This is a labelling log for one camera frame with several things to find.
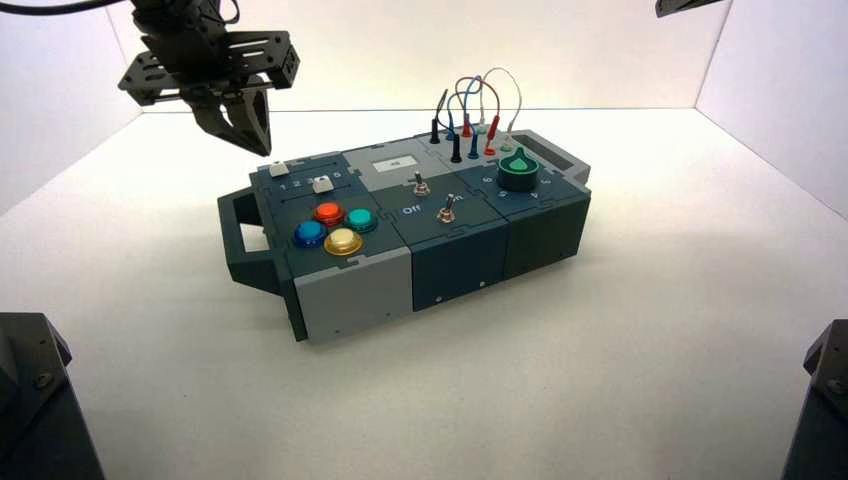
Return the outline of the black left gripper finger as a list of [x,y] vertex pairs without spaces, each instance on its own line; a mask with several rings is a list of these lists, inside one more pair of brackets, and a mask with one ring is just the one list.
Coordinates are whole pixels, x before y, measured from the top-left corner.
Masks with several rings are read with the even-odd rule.
[[235,129],[238,146],[263,157],[271,154],[269,111],[265,90],[253,89],[240,92],[231,102],[231,122]]
[[231,102],[220,103],[213,98],[190,102],[189,105],[196,123],[204,132],[240,147],[236,144],[236,133],[231,122]]

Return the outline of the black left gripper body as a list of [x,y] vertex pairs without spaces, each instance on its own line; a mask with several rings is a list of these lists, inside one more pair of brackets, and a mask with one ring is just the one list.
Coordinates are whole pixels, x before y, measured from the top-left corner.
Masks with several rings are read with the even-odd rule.
[[118,83],[141,106],[175,99],[183,91],[288,89],[300,65],[286,31],[184,31],[145,35],[142,41],[148,49]]

